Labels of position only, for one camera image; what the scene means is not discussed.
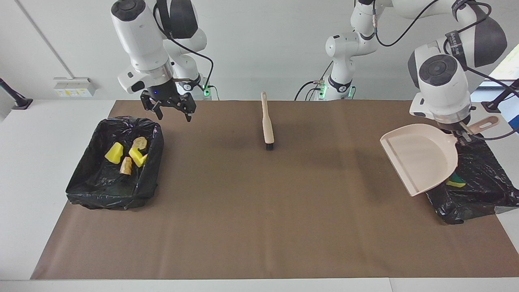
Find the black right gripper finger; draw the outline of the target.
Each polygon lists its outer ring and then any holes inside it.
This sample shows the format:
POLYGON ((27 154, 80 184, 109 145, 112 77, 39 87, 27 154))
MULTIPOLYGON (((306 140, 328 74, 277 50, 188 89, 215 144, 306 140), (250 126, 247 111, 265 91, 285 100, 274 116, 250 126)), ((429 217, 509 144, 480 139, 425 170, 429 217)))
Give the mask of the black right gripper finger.
POLYGON ((175 108, 185 115, 187 122, 192 120, 192 116, 196 111, 196 107, 196 102, 193 99, 191 93, 188 92, 186 94, 178 94, 177 100, 175 102, 175 108))
POLYGON ((151 111, 152 113, 156 114, 158 120, 163 119, 160 101, 154 101, 154 99, 148 92, 142 92, 140 94, 140 100, 146 111, 151 111))

